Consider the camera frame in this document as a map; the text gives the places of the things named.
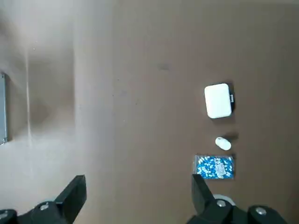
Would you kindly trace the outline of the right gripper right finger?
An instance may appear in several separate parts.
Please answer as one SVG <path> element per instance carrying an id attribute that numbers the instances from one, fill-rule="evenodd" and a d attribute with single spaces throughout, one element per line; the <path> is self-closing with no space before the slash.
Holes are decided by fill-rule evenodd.
<path id="1" fill-rule="evenodd" d="M 192 201 L 197 214 L 189 224 L 285 224 L 274 209 L 253 205 L 244 211 L 227 199 L 216 199 L 201 175 L 192 175 Z"/>

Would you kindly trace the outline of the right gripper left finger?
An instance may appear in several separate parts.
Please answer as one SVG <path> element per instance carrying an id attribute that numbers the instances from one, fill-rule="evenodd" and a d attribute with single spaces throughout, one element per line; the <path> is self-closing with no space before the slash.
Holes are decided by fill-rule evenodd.
<path id="1" fill-rule="evenodd" d="M 72 224 L 87 199 L 86 178 L 75 176 L 53 201 L 45 201 L 19 215 L 14 209 L 2 209 L 2 224 Z"/>

